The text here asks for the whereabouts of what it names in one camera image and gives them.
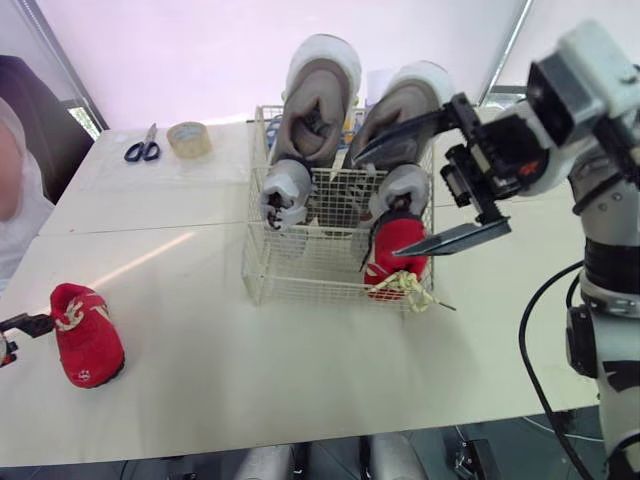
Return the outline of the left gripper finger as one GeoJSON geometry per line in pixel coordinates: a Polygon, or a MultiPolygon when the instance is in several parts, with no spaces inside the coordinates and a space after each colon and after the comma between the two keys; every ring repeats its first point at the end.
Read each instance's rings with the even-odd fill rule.
{"type": "Polygon", "coordinates": [[[37,338],[53,330],[53,319],[46,314],[29,315],[22,313],[0,323],[2,334],[14,329],[20,330],[31,338],[37,338]]]}

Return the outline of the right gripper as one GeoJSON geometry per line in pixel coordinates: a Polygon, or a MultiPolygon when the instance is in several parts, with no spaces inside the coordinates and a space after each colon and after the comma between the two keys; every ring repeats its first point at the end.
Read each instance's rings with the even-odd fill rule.
{"type": "Polygon", "coordinates": [[[464,93],[455,94],[444,109],[395,124],[371,140],[352,160],[354,168],[395,168],[418,163],[425,149],[443,132],[459,130],[464,144],[445,153],[447,164],[440,175],[458,208],[473,206],[475,221],[440,232],[395,250],[396,257],[448,256],[507,235],[509,219],[496,205],[498,200],[490,162],[494,153],[488,134],[464,93]]]}

